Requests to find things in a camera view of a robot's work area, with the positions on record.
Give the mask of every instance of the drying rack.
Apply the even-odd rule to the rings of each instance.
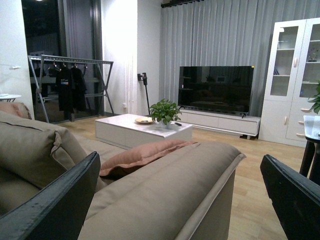
[[[32,74],[33,74],[33,77],[34,77],[34,83],[35,83],[35,86],[36,86],[36,91],[35,91],[35,96],[36,96],[36,100],[35,100],[35,104],[37,104],[38,102],[38,97],[39,97],[39,100],[40,100],[40,103],[42,105],[42,109],[43,109],[43,113],[44,113],[44,116],[45,116],[45,120],[47,123],[49,123],[49,118],[48,118],[48,114],[47,114],[47,110],[46,110],[46,107],[45,107],[45,101],[46,100],[56,100],[58,99],[57,96],[54,96],[54,97],[43,97],[42,96],[42,83],[43,83],[43,71],[44,71],[44,64],[45,62],[53,62],[53,63],[72,63],[72,64],[83,64],[83,65],[86,65],[86,64],[93,64],[93,65],[96,65],[97,68],[98,68],[98,72],[100,74],[100,82],[102,84],[102,91],[101,93],[91,93],[91,94],[85,94],[84,97],[85,98],[90,98],[90,97],[101,97],[101,100],[100,100],[100,104],[99,104],[99,107],[98,109],[100,109],[100,106],[101,106],[101,103],[102,103],[102,99],[104,96],[107,97],[108,99],[108,102],[109,102],[109,105],[110,105],[110,108],[111,108],[111,111],[112,111],[112,115],[114,116],[115,113],[114,113],[114,109],[112,107],[112,104],[111,104],[111,100],[110,100],[110,97],[109,97],[109,94],[108,94],[108,85],[109,85],[109,80],[110,80],[110,73],[111,73],[111,70],[112,70],[112,66],[113,66],[113,61],[104,61],[104,60],[94,60],[94,59],[85,59],[85,58],[74,58],[74,57],[66,57],[66,56],[53,56],[53,55],[41,55],[41,56],[32,56],[32,55],[28,55],[28,59],[29,59],[29,63],[30,63],[30,66],[31,66],[31,70],[32,70]],[[34,68],[34,61],[40,61],[40,75],[39,77],[36,76],[36,72],[35,72],[35,68]],[[102,74],[102,70],[101,70],[101,67],[102,65],[104,64],[107,64],[109,65],[109,72],[107,74],[107,80],[105,82],[104,80],[104,76]],[[72,113],[71,114],[71,121],[74,121],[74,114]]]

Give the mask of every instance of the pink pillow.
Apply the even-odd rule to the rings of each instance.
[[[124,177],[154,160],[194,143],[194,141],[168,139],[136,146],[103,163],[99,175],[101,177]]]
[[[19,110],[18,104],[12,102],[0,102],[0,111],[22,118],[22,113]]]

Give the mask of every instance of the tv stand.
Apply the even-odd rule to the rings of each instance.
[[[181,121],[192,124],[195,128],[211,130],[232,136],[246,135],[247,139],[259,133],[260,117],[247,116],[246,114],[232,115],[213,113],[197,110],[181,109]]]

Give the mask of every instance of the yellow plate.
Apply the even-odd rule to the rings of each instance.
[[[152,121],[151,117],[139,117],[136,118],[135,121],[139,124],[152,124],[154,121]]]

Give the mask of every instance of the tv screen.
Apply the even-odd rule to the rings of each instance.
[[[186,109],[248,114],[254,66],[181,66],[178,104]]]

